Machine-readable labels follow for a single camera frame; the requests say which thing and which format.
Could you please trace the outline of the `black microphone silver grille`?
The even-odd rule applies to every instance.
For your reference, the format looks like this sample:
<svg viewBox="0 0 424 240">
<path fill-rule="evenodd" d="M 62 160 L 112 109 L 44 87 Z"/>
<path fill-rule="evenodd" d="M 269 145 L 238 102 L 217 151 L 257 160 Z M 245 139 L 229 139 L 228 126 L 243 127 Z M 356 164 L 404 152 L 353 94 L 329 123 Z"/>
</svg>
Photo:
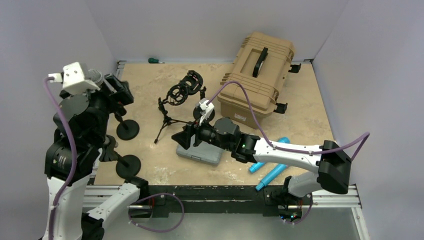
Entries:
<svg viewBox="0 0 424 240">
<path fill-rule="evenodd" d="M 101 86 L 104 82 L 104 77 L 102 72 L 96 69 L 88 70 L 88 79 L 91 80 L 97 86 Z"/>
</svg>

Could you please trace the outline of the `black mic stand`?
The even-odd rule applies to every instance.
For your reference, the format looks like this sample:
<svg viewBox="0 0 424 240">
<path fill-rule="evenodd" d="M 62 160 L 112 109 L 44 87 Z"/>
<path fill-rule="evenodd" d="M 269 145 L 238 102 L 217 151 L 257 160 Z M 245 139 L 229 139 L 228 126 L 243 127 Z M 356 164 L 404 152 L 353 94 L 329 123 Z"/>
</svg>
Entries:
<svg viewBox="0 0 424 240">
<path fill-rule="evenodd" d="M 122 179 L 136 176 L 141 170 L 142 163 L 140 159 L 132 154 L 120 155 L 115 148 L 118 146 L 116 139 L 111 135 L 106 135 L 102 145 L 102 152 L 99 157 L 100 162 L 117 161 L 115 171 Z"/>
<path fill-rule="evenodd" d="M 112 112 L 115 119 L 119 122 L 116 128 L 116 134 L 119 139 L 129 141 L 134 139 L 140 132 L 139 124 L 133 119 L 123 119 L 123 116 L 127 114 L 125 109 L 115 110 Z"/>
</svg>

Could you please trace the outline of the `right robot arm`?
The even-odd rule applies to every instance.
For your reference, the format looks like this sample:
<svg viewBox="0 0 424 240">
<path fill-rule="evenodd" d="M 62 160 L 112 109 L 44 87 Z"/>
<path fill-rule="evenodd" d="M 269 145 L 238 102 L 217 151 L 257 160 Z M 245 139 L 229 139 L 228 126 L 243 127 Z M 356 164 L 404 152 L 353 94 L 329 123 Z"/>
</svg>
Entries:
<svg viewBox="0 0 424 240">
<path fill-rule="evenodd" d="M 229 118 L 218 119 L 214 125 L 188 122 L 172 140 L 184 149 L 206 143 L 230 152 L 241 163 L 276 163 L 304 169 L 289 176 L 280 196 L 288 204 L 305 195 L 326 190 L 345 195 L 349 191 L 351 158 L 331 140 L 320 145 L 297 145 L 268 141 L 258 135 L 244 133 Z"/>
</svg>

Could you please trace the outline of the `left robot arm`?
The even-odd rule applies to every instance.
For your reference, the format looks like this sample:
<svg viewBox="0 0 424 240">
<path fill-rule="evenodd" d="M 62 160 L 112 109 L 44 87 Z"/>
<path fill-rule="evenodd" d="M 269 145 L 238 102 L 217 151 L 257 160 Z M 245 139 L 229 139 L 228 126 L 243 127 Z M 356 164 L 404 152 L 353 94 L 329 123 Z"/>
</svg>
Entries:
<svg viewBox="0 0 424 240">
<path fill-rule="evenodd" d="M 44 173 L 49 191 L 45 240 L 100 240 L 111 222 L 132 203 L 149 199 L 149 183 L 138 177 L 141 161 L 115 151 L 116 140 L 107 134 L 110 115 L 123 127 L 125 139 L 139 133 L 134 120 L 123 120 L 125 106 L 134 102 L 129 83 L 108 74 L 82 81 L 82 90 L 60 91 L 53 144 L 45 155 Z M 86 187 L 96 161 L 115 161 L 124 183 L 94 209 L 83 212 Z"/>
</svg>

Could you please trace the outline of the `blue microphone with pink band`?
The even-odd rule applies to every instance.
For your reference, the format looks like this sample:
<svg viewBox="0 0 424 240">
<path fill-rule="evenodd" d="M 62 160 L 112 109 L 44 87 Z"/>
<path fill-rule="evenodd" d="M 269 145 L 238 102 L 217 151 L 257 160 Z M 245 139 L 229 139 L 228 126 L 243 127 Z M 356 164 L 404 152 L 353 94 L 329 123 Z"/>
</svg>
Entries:
<svg viewBox="0 0 424 240">
<path fill-rule="evenodd" d="M 264 176 L 259 183 L 255 186 L 257 191 L 260 191 L 264 187 L 268 186 L 276 177 L 278 177 L 284 170 L 288 168 L 285 164 L 276 165 L 266 176 Z"/>
</svg>

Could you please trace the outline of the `black round-base shock mount stand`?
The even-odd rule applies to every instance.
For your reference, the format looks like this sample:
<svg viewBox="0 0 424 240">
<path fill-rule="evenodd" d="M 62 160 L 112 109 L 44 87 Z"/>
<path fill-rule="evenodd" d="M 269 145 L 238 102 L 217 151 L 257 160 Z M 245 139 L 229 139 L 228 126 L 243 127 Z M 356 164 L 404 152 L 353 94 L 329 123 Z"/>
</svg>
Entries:
<svg viewBox="0 0 424 240">
<path fill-rule="evenodd" d="M 196 93 L 200 93 L 200 100 L 206 97 L 206 87 L 203 86 L 204 80 L 202 76 L 194 71 L 189 70 L 186 76 L 179 81 L 178 85 L 181 89 L 183 103 L 189 96 L 193 96 Z"/>
</svg>

